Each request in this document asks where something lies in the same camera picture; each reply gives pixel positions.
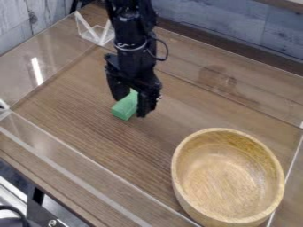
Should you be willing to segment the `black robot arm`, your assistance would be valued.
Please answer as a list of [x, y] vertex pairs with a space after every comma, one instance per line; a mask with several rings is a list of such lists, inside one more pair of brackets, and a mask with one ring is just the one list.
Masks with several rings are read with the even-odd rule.
[[161, 95], [161, 81], [153, 73], [157, 38], [153, 33], [156, 12], [151, 0], [104, 0], [113, 27], [116, 53], [104, 55], [105, 73], [113, 99], [120, 101], [131, 90], [137, 92], [139, 117], [155, 110]]

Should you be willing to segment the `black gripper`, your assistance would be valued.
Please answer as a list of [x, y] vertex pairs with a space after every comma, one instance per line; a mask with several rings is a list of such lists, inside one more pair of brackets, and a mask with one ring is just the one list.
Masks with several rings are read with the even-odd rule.
[[137, 94], [137, 116], [144, 118], [155, 110], [161, 96], [161, 82], [153, 72], [157, 61], [157, 44], [144, 41], [139, 45], [117, 42], [113, 45], [116, 53], [104, 55], [107, 61], [105, 73], [109, 91], [113, 99], [120, 101], [131, 90]]

